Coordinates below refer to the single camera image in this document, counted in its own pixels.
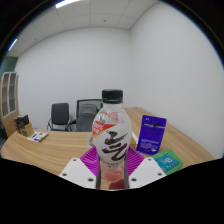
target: striped pattern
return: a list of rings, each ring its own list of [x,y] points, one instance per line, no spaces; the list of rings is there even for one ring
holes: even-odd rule
[[[127,176],[129,177],[134,170],[140,165],[140,163],[144,160],[144,156],[142,156],[139,152],[129,147],[126,152],[126,161],[125,161],[125,169],[127,171]]]
[[[99,159],[96,151],[96,147],[89,149],[80,160],[88,167],[88,169],[97,176],[99,169]]]

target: bottle cap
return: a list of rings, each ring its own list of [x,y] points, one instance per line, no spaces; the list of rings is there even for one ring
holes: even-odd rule
[[[123,91],[120,89],[104,89],[102,91],[103,103],[118,104],[123,102]]]

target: purple package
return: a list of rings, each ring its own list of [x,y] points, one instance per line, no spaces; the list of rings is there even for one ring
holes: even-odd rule
[[[158,153],[163,139],[165,126],[165,118],[143,115],[136,150],[150,156]]]

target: cabinet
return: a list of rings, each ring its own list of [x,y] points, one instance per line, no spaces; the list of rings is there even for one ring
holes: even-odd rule
[[[18,116],[17,73],[5,72],[1,78],[1,122],[8,137],[16,131],[14,118]]]

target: plastic bottle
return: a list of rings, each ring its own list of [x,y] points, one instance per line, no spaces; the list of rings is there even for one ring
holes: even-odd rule
[[[124,174],[123,160],[131,141],[132,126],[122,108],[122,90],[103,90],[102,102],[103,108],[93,121],[93,143],[101,160],[101,177],[117,182]]]

